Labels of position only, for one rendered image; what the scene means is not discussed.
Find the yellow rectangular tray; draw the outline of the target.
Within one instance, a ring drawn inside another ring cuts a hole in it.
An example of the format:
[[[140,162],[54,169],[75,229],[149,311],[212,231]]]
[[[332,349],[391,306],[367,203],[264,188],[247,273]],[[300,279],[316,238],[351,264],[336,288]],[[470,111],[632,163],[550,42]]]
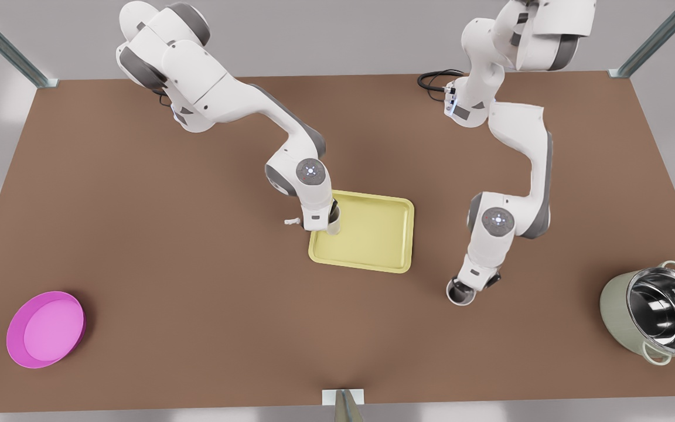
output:
[[[414,205],[407,199],[334,190],[340,232],[313,232],[312,261],[341,267],[402,274],[411,266]]]

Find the green steel cooking pot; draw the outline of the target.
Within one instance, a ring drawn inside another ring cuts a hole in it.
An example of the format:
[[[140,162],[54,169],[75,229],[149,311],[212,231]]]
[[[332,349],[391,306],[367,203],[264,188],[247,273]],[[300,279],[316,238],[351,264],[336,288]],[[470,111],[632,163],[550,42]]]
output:
[[[675,261],[611,278],[599,299],[608,332],[655,366],[675,358]]]

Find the pink round bowl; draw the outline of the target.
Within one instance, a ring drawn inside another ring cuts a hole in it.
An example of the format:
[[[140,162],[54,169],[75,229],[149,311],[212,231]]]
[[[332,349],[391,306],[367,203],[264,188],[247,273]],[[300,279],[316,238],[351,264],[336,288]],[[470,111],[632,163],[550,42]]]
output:
[[[83,306],[63,291],[38,294],[25,302],[8,326],[6,345],[12,361],[40,369],[65,358],[86,331]]]

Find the silver frame post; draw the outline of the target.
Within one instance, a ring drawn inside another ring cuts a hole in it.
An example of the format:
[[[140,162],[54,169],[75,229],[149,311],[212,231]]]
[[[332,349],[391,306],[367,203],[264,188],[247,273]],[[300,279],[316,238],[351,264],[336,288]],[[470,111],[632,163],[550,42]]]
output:
[[[0,32],[0,55],[38,89],[56,88],[58,79],[46,77],[22,52]]]
[[[675,10],[626,59],[618,69],[609,69],[612,79],[629,79],[675,34]]]
[[[322,406],[334,406],[334,422],[364,422],[359,409],[364,404],[363,389],[322,390]]]

